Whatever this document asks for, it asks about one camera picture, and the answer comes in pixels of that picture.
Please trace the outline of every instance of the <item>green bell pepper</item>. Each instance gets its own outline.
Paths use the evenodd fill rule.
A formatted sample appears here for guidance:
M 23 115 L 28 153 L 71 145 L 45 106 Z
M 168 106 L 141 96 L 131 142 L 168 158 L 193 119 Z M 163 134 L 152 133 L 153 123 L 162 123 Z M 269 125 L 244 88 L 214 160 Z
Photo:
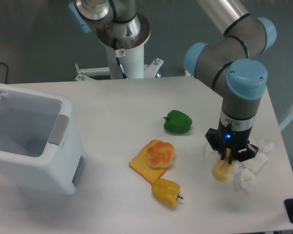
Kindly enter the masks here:
M 172 110 L 164 119 L 164 129 L 171 133 L 187 133 L 191 129 L 192 119 L 181 111 Z

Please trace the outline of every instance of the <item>floor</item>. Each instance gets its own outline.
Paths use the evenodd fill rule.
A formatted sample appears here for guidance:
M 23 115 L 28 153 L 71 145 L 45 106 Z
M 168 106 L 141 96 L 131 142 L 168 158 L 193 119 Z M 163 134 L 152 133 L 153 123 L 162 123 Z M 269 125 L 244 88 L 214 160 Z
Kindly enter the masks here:
M 71 0 L 0 0 L 0 62 L 8 83 L 71 81 L 80 68 L 107 67 L 95 32 L 85 34 L 68 8 Z M 293 104 L 293 0 L 241 0 L 254 17 L 270 19 L 277 41 L 256 59 L 268 72 L 267 88 L 278 121 Z M 164 77 L 183 75 L 183 58 L 196 42 L 222 39 L 195 0 L 137 0 L 150 22 L 145 63 L 164 60 Z M 6 68 L 0 64 L 0 82 Z M 293 169 L 293 122 L 282 132 Z

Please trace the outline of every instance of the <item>yellow toy object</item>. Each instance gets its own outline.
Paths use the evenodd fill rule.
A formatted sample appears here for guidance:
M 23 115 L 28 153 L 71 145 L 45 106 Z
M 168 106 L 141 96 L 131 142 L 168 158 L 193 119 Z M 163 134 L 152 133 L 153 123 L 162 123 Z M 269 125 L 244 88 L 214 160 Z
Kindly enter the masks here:
M 162 178 L 154 182 L 152 185 L 152 193 L 156 199 L 170 208 L 176 208 L 178 205 L 178 198 L 183 199 L 183 197 L 179 196 L 179 184 Z
M 211 170 L 214 178 L 220 182 L 229 182 L 231 180 L 233 168 L 236 162 L 233 161 L 231 164 L 228 162 L 230 159 L 230 153 L 231 150 L 227 149 L 225 159 L 216 162 Z
M 169 168 L 152 168 L 147 164 L 147 150 L 155 147 L 157 143 L 164 143 L 160 140 L 153 140 L 146 145 L 130 163 L 129 167 L 146 179 L 151 185 L 160 178 Z

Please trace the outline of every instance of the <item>crumpled white paper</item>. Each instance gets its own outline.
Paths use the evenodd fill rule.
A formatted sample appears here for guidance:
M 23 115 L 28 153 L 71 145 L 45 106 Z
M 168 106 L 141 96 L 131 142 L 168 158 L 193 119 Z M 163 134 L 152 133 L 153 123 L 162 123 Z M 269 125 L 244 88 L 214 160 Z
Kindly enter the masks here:
M 236 184 L 238 190 L 242 189 L 246 194 L 250 194 L 257 184 L 256 174 L 260 172 L 261 168 L 268 162 L 268 154 L 273 150 L 274 143 L 263 139 L 255 140 L 249 138 L 250 144 L 258 147 L 258 153 L 255 158 L 251 158 L 244 162 L 237 162 L 233 169 L 232 179 Z M 218 155 L 209 143 L 205 147 L 205 157 Z
M 256 176 L 248 169 L 245 168 L 241 173 L 239 185 L 247 193 L 250 194 L 255 188 L 257 183 Z

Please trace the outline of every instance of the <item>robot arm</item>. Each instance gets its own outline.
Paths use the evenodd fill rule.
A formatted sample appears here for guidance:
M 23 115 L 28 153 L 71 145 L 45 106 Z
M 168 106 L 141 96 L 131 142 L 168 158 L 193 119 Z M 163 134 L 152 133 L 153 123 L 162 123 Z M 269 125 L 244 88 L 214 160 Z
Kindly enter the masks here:
M 80 15 L 95 28 L 110 21 L 123 23 L 136 16 L 135 0 L 76 0 Z
M 111 79 L 143 78 L 150 26 L 136 12 L 136 0 L 74 0 L 74 5 L 104 45 Z
M 193 45 L 184 67 L 223 97 L 218 129 L 206 134 L 211 147 L 221 159 L 230 149 L 229 163 L 244 161 L 258 151 L 249 144 L 249 136 L 268 75 L 260 62 L 250 59 L 274 43 L 276 30 L 269 20 L 254 19 L 237 0 L 198 2 L 225 39 L 213 47 Z

